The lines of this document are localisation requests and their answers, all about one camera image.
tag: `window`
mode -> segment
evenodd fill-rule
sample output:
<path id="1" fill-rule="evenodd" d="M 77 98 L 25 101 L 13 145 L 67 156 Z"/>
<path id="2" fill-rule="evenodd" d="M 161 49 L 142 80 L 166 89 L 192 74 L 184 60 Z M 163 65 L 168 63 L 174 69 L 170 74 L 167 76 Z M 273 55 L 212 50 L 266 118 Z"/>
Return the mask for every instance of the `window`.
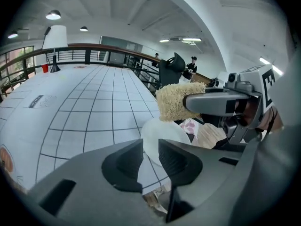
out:
<path id="1" fill-rule="evenodd" d="M 30 53 L 33 51 L 33 46 L 30 47 L 24 47 L 24 48 L 18 48 L 15 50 L 12 50 L 10 52 L 7 52 L 5 54 L 0 55 L 0 68 L 8 63 L 9 61 L 12 61 L 26 53 Z M 34 67 L 34 58 L 30 57 L 26 59 L 26 68 Z M 23 61 L 19 61 L 11 66 L 9 66 L 7 69 L 1 71 L 1 78 L 3 80 L 6 80 L 5 84 L 9 84 L 10 82 L 17 82 L 18 80 L 23 80 L 24 78 L 24 71 L 23 71 Z M 33 77 L 35 75 L 35 70 L 32 68 L 30 69 L 29 78 Z M 9 87 L 6 89 L 6 92 L 9 92 L 10 89 L 16 89 L 19 86 L 19 84 L 14 84 L 13 87 Z"/>
<path id="2" fill-rule="evenodd" d="M 5 58 L 5 54 L 3 54 L 3 55 L 0 55 L 0 68 L 3 66 L 3 65 L 5 65 L 6 64 L 6 58 Z M 1 78 L 3 78 L 3 77 L 5 77 L 5 76 L 7 76 L 7 70 L 5 69 L 5 70 L 2 70 L 1 71 Z"/>

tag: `wooden handrail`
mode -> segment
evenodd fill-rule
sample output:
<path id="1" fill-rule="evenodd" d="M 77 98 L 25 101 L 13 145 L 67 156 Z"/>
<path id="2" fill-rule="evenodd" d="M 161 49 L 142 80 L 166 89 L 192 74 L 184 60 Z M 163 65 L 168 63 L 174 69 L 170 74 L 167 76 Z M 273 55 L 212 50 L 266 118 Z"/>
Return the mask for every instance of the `wooden handrail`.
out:
<path id="1" fill-rule="evenodd" d="M 204 76 L 204 75 L 202 75 L 202 74 L 200 74 L 200 73 L 196 73 L 196 74 L 199 75 L 199 76 L 201 76 L 201 77 L 203 77 L 203 78 L 205 78 L 205 79 L 210 80 L 210 78 L 208 78 L 208 77 L 206 77 L 206 76 Z"/>
<path id="2" fill-rule="evenodd" d="M 99 50 L 99 51 L 109 51 L 109 52 L 116 52 L 116 53 L 123 53 L 123 54 L 129 54 L 135 57 L 139 57 L 142 59 L 146 59 L 152 62 L 157 62 L 159 63 L 160 60 L 156 59 L 155 57 L 143 54 L 143 53 L 139 53 L 133 50 L 129 50 L 129 49 L 125 49 L 125 48 L 119 48 L 119 47 L 115 47 L 115 46 L 109 46 L 109 45 L 102 45 L 102 44 L 93 44 L 93 43 L 71 43 L 68 44 L 68 47 L 65 48 L 56 48 L 56 51 L 66 51 L 66 50 L 82 50 L 82 49 L 91 49 L 91 50 Z M 29 52 L 27 54 L 24 54 L 18 58 L 15 58 L 11 61 L 9 61 L 7 64 L 3 65 L 0 68 L 0 72 L 4 69 L 6 69 L 7 67 L 20 62 L 24 59 L 28 59 L 30 57 L 33 56 L 37 56 L 37 55 L 42 55 L 42 54 L 47 54 L 47 53 L 52 53 L 53 49 L 52 48 L 48 48 L 48 49 L 37 49 L 34 50 L 32 52 Z"/>

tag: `metal railing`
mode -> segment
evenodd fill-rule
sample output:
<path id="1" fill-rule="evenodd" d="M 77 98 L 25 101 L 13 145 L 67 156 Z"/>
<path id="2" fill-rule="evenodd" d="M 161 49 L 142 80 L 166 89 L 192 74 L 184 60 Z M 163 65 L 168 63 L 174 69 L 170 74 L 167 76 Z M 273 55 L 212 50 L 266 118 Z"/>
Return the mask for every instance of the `metal railing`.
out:
<path id="1" fill-rule="evenodd" d="M 119 61 L 118 63 L 111 61 L 112 53 L 123 54 L 124 60 Z M 34 50 L 20 57 L 17 57 L 16 59 L 13 59 L 3 65 L 0 68 L 0 81 L 5 80 L 6 78 L 9 78 L 16 73 L 18 73 L 18 76 L 14 78 L 14 81 L 4 83 L 0 88 L 0 94 L 7 96 L 7 94 L 9 94 L 7 93 L 8 89 L 13 90 L 13 85 L 16 85 L 18 83 L 21 84 L 22 82 L 26 81 L 27 79 L 29 79 L 28 75 L 30 73 L 35 72 L 36 68 L 41 68 L 42 65 L 28 67 L 26 60 L 28 58 L 43 54 L 45 54 L 46 56 L 48 66 L 51 66 L 53 63 L 53 49 Z M 159 82 L 158 70 L 151 68 L 150 66 L 143 63 L 144 61 L 159 63 L 159 60 L 155 57 L 136 51 L 100 44 L 68 44 L 68 47 L 56 48 L 55 54 L 58 65 L 86 64 L 129 68 L 134 71 L 138 78 L 151 92 L 155 92 L 157 83 Z M 1 72 L 3 70 L 7 70 L 8 67 L 13 66 L 18 62 L 22 62 L 23 66 L 21 70 L 7 74 L 3 77 L 1 76 Z M 143 69 L 143 66 L 148 67 L 151 70 Z"/>

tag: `beige sponge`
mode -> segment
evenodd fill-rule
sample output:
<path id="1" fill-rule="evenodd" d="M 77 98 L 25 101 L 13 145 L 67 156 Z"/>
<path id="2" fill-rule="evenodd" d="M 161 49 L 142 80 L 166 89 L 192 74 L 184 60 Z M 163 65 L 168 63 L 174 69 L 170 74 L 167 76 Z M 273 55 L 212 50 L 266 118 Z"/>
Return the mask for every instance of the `beige sponge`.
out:
<path id="1" fill-rule="evenodd" d="M 161 121 L 177 121 L 197 117 L 185 109 L 183 99 L 186 95 L 205 93 L 204 83 L 171 84 L 157 90 L 156 97 Z"/>

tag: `sticker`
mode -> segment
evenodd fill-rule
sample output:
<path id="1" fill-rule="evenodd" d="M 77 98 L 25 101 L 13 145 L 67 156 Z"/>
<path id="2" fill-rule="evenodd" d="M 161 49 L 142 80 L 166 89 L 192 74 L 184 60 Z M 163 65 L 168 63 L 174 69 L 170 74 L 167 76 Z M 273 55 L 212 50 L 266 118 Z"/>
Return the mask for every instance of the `sticker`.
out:
<path id="1" fill-rule="evenodd" d="M 56 96 L 39 95 L 31 102 L 29 108 L 37 109 L 49 107 L 55 102 L 55 100 Z"/>
<path id="2" fill-rule="evenodd" d="M 75 69 L 83 69 L 83 68 L 86 68 L 86 66 L 79 65 L 79 66 L 75 66 L 74 68 L 75 68 Z"/>
<path id="3" fill-rule="evenodd" d="M 258 65 L 258 66 L 252 67 L 252 68 L 250 68 L 250 69 L 247 69 L 247 70 L 245 70 L 245 71 L 243 71 L 243 72 L 241 72 L 241 73 L 252 72 L 252 71 L 258 70 L 258 69 L 260 69 L 261 67 L 264 67 L 264 66 L 265 66 L 265 65 Z"/>
<path id="4" fill-rule="evenodd" d="M 271 103 L 272 99 L 268 95 L 268 90 L 275 83 L 275 76 L 273 69 L 268 70 L 262 75 L 262 81 L 264 86 L 264 96 L 265 96 L 265 108 L 267 108 Z"/>
<path id="5" fill-rule="evenodd" d="M 31 104 L 29 105 L 29 108 L 33 108 L 35 105 L 36 105 L 36 103 L 42 98 L 43 96 L 38 96 L 38 97 L 36 97 L 32 102 L 31 102 Z"/>
<path id="6" fill-rule="evenodd" d="M 7 170 L 9 173 L 14 171 L 14 163 L 11 154 L 8 149 L 2 145 L 0 148 L 0 159 L 2 161 L 2 168 Z"/>

